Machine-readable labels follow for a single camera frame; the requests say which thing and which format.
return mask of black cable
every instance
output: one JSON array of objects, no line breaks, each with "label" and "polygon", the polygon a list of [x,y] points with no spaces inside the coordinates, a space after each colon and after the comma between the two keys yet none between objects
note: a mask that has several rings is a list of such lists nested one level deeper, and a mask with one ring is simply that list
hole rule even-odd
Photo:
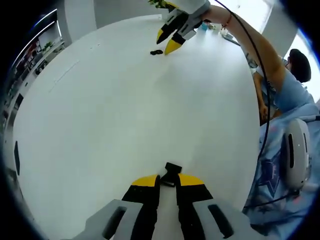
[{"label": "black cable", "polygon": [[258,60],[260,62],[260,66],[264,75],[264,81],[265,81],[265,87],[266,87],[266,96],[267,96],[267,106],[268,106],[268,114],[267,114],[267,119],[266,119],[266,128],[265,128],[265,134],[264,134],[264,139],[263,139],[263,143],[262,143],[262,147],[260,149],[259,155],[258,155],[258,160],[260,159],[262,152],[264,151],[265,147],[266,147],[266,143],[267,143],[267,138],[268,138],[268,132],[269,132],[269,125],[270,125],[270,89],[269,89],[269,85],[268,85],[268,80],[267,80],[267,75],[266,75],[266,71],[265,71],[265,67],[264,64],[262,63],[262,59],[260,57],[260,54],[258,52],[257,46],[255,45],[254,41],[252,40],[250,34],[248,33],[246,27],[244,26],[244,24],[239,20],[239,18],[237,17],[236,14],[234,14],[229,8],[227,8],[225,5],[223,5],[221,2],[219,2],[218,0],[215,0],[218,4],[220,4],[222,7],[224,7],[240,24],[240,26],[243,28],[243,30],[245,31],[246,35],[248,36],[254,50],[256,53],[256,56],[258,57]]},{"label": "black cable", "polygon": [[282,197],[279,197],[279,198],[277,198],[277,199],[275,199],[275,200],[267,201],[267,202],[264,202],[264,203],[261,203],[261,204],[257,204],[257,205],[244,206],[243,208],[244,208],[244,209],[251,209],[251,208],[257,208],[257,207],[261,207],[261,206],[268,205],[268,204],[273,204],[273,203],[275,203],[275,202],[278,202],[278,201],[280,201],[280,200],[282,200],[282,199],[286,199],[286,198],[291,197],[291,196],[298,196],[299,193],[300,193],[299,191],[290,192],[290,193],[288,193],[287,195],[284,195],[284,196],[282,196]]}]

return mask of person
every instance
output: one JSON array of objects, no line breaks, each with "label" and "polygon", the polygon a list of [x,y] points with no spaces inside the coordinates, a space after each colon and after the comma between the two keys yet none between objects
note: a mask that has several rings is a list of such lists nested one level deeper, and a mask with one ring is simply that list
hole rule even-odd
[{"label": "person", "polygon": [[[288,59],[285,60],[282,58],[282,63],[300,83],[303,84],[310,81],[311,67],[309,61],[298,49],[291,49]],[[267,121],[268,116],[268,107],[266,106],[268,105],[267,88],[263,75],[261,67],[258,67],[256,72],[253,74],[253,81],[259,105],[260,122],[262,124]],[[270,116],[271,119],[273,119],[278,117],[281,114],[281,111],[274,105],[274,97],[276,93],[275,88],[269,81],[267,81],[267,84],[270,96]]]},{"label": "person", "polygon": [[[251,36],[259,52],[261,62],[245,30],[229,11],[219,6],[211,6],[202,19],[222,24],[227,28],[259,66],[263,63],[267,79],[275,89],[274,103],[282,114],[270,121],[266,146],[257,162],[256,174],[247,204],[255,205],[277,200],[289,192],[285,180],[280,174],[280,166],[284,161],[281,149],[285,128],[290,121],[296,118],[318,115],[319,110],[312,96],[297,81],[293,71],[293,61],[290,61],[292,64],[290,72],[283,65],[273,46],[242,18],[238,17]],[[307,127],[310,133],[310,149],[308,151],[312,165],[308,181],[319,184],[320,121],[308,122]],[[262,147],[265,133],[266,124],[260,127],[259,149]],[[264,206],[245,208],[246,211],[243,212],[249,217],[252,225],[260,226],[261,233],[271,238],[284,240],[290,237],[302,222],[315,196],[315,192],[302,191],[298,197],[287,197]]]}]

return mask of window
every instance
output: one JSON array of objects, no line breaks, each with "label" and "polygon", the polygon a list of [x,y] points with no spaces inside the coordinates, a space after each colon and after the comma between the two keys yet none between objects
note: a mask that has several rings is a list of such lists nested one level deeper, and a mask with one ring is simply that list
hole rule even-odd
[{"label": "window", "polygon": [[303,83],[304,87],[307,87],[308,92],[312,95],[315,102],[320,99],[320,70],[317,57],[312,51],[311,47],[307,43],[303,33],[298,31],[295,36],[289,51],[284,56],[285,59],[288,59],[291,49],[298,49],[302,52],[307,59],[309,60],[311,67],[311,80],[309,82]]},{"label": "window", "polygon": [[[221,7],[215,0],[210,2],[212,5]],[[221,0],[220,2],[260,33],[266,26],[272,8],[264,0]]]}]

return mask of white table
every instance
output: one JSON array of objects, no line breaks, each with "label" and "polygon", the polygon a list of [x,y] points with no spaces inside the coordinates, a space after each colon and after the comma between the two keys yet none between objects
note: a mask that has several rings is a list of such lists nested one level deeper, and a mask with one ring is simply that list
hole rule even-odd
[{"label": "white table", "polygon": [[[245,55],[199,30],[170,55],[152,56],[167,43],[156,45],[162,24],[143,16],[86,35],[25,96],[13,129],[19,182],[50,239],[74,237],[134,180],[164,174],[166,162],[201,178],[213,197],[244,206],[259,147]],[[183,239],[174,188],[161,189],[153,239]]]}]

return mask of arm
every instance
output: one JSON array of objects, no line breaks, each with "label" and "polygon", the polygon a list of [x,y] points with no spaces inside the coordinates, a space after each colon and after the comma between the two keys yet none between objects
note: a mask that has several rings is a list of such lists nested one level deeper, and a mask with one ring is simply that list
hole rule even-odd
[{"label": "arm", "polygon": [[253,74],[253,82],[255,86],[256,97],[258,98],[259,107],[265,104],[264,99],[262,97],[262,90],[261,90],[262,80],[263,80],[263,77],[259,73],[255,72]]},{"label": "arm", "polygon": [[[223,25],[227,23],[229,17],[230,13],[226,9],[218,6],[211,6],[211,9],[202,16],[204,20],[208,19],[213,23],[219,23]],[[281,59],[279,59],[277,52],[272,47],[272,45],[252,26],[250,26],[239,16],[238,19],[247,29],[254,44],[256,45],[256,48],[263,62],[268,80],[272,83],[276,91],[280,92],[285,79],[286,69],[282,65],[282,61]],[[233,16],[231,17],[226,28],[241,43],[241,45],[244,46],[244,48],[248,51],[250,56],[252,56],[255,62],[259,66],[261,66],[261,63],[249,37],[247,36],[240,23]]]}]

